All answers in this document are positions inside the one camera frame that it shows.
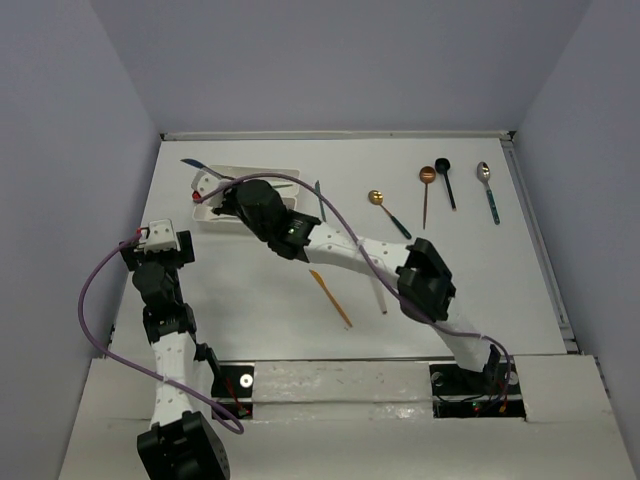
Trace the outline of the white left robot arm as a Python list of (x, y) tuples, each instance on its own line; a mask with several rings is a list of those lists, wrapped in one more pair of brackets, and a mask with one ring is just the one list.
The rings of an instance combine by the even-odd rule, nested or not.
[(186, 383), (201, 395), (215, 392), (221, 370), (196, 342), (193, 310), (183, 299), (179, 270), (195, 261), (191, 234), (168, 220), (139, 229), (140, 238), (122, 257), (144, 303), (143, 327), (153, 351), (155, 404), (149, 429), (137, 437), (137, 452), (151, 479), (229, 479), (225, 447), (195, 400), (170, 384)]

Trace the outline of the teal plastic knife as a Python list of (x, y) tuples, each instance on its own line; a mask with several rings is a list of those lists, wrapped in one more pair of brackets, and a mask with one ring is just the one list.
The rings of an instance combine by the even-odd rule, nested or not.
[(325, 212), (324, 201), (322, 199), (321, 183), (320, 183), (319, 180), (315, 181), (314, 190), (315, 190), (316, 196), (318, 198), (320, 218), (321, 218), (322, 222), (326, 222), (327, 221), (327, 217), (326, 217), (326, 212)]

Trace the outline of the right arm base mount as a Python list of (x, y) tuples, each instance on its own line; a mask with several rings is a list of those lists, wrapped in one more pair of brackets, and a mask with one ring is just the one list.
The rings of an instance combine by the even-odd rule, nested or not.
[(509, 386), (503, 392), (506, 364), (498, 365), (497, 379), (475, 382), (455, 363), (429, 365), (433, 414), (437, 419), (526, 418), (519, 376), (511, 366)]

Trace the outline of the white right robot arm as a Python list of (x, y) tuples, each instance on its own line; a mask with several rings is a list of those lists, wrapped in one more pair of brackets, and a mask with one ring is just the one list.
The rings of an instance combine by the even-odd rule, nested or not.
[(482, 392), (497, 378), (498, 342), (475, 328), (457, 296), (453, 275), (434, 245), (376, 241), (288, 208), (261, 174), (220, 182), (202, 196), (216, 215), (238, 218), (276, 255), (331, 265), (378, 280), (412, 320), (433, 328), (454, 356), (462, 384)]

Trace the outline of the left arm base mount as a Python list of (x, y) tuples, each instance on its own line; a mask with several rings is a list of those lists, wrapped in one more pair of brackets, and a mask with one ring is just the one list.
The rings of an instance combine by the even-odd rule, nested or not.
[(253, 389), (255, 385), (254, 363), (223, 363), (220, 373), (214, 375), (211, 397), (235, 418), (253, 418)]

